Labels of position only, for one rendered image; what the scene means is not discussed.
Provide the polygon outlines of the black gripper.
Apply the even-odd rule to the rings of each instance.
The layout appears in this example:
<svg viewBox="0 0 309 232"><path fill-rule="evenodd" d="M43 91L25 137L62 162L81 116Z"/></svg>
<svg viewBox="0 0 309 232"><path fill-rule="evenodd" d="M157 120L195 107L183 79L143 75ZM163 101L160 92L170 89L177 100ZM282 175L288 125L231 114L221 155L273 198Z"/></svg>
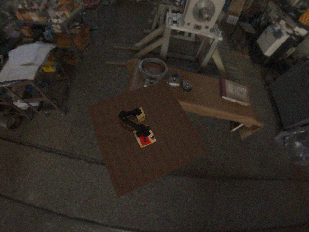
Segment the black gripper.
<svg viewBox="0 0 309 232"><path fill-rule="evenodd" d="M149 131L151 128L147 125L147 126L146 126L146 129ZM139 132L136 132L135 134L136 134L137 137L140 137L140 136L142 135L142 134L139 133Z"/></svg>

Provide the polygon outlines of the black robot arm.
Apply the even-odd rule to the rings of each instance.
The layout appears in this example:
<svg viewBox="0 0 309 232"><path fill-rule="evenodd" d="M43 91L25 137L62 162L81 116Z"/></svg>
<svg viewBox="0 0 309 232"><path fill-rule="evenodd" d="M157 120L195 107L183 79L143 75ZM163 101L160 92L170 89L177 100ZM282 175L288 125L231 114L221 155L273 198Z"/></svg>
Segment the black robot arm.
<svg viewBox="0 0 309 232"><path fill-rule="evenodd" d="M135 116L136 114L140 115L141 113L142 113L141 109L135 108L132 111L127 111L127 112L121 111L118 114L118 117L120 118L121 121L133 127L137 132L143 134L144 137L148 137L150 135L150 132L146 129L146 127L143 124L137 125L127 118L127 116L129 115ZM125 120L123 120L124 117L125 117Z"/></svg>

